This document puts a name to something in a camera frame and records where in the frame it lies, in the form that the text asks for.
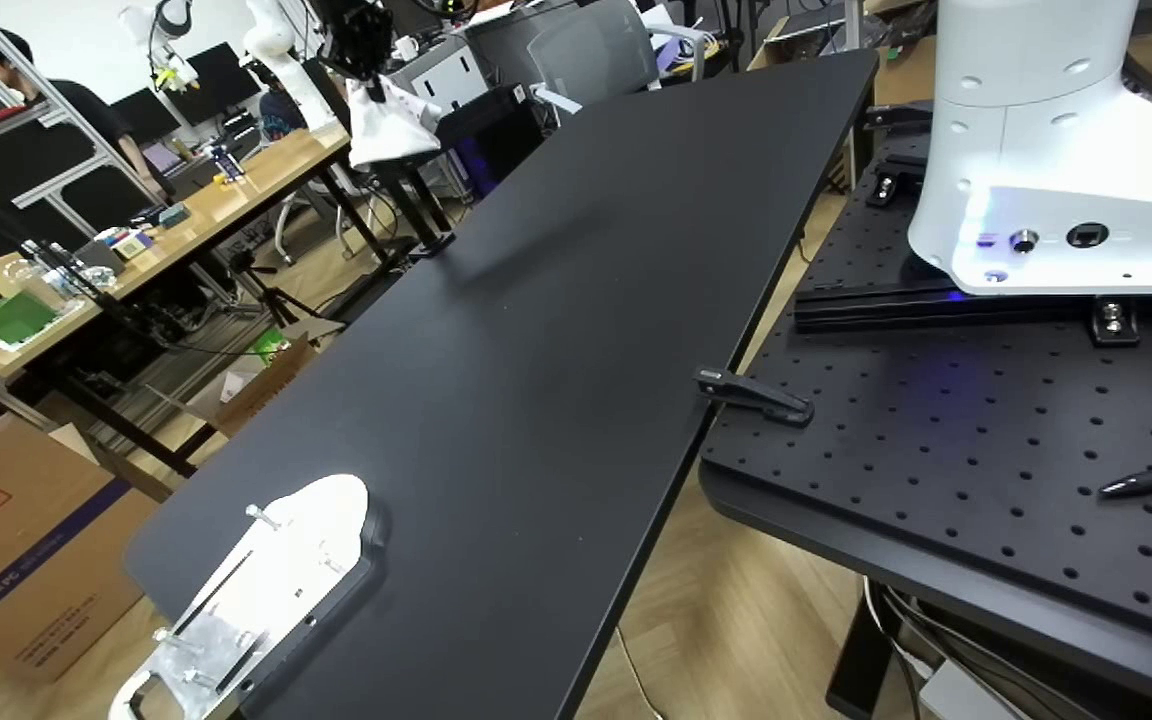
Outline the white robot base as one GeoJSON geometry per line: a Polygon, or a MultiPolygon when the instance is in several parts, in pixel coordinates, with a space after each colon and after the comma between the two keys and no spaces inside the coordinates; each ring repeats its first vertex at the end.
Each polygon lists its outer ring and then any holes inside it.
{"type": "Polygon", "coordinates": [[[970,297],[1152,297],[1141,0],[936,0],[930,172],[908,248],[970,297]]]}

